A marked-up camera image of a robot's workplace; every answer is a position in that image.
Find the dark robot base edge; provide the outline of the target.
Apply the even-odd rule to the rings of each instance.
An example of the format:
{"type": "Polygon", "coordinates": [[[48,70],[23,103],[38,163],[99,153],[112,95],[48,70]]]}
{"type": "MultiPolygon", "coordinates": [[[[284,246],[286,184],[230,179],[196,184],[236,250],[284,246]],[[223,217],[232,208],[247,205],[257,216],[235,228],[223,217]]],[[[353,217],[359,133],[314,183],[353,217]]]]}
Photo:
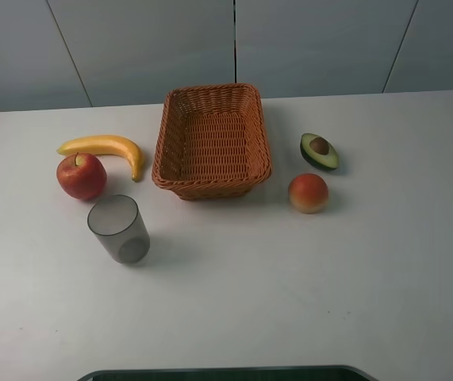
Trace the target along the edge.
{"type": "Polygon", "coordinates": [[[346,365],[93,371],[79,380],[375,380],[346,365]]]}

